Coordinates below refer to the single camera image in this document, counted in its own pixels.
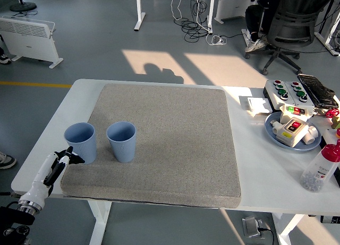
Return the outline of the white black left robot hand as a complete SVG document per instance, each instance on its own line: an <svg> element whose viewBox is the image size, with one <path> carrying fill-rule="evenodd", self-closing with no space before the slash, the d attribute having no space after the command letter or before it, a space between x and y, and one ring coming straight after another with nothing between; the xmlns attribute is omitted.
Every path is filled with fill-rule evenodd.
<svg viewBox="0 0 340 245"><path fill-rule="evenodd" d="M73 147L47 156L35 176L30 190L19 199L20 208L35 208L40 211L45 206L45 199L53 190L53 185L62 171L71 164L84 163L84 160L73 153Z"/></svg>

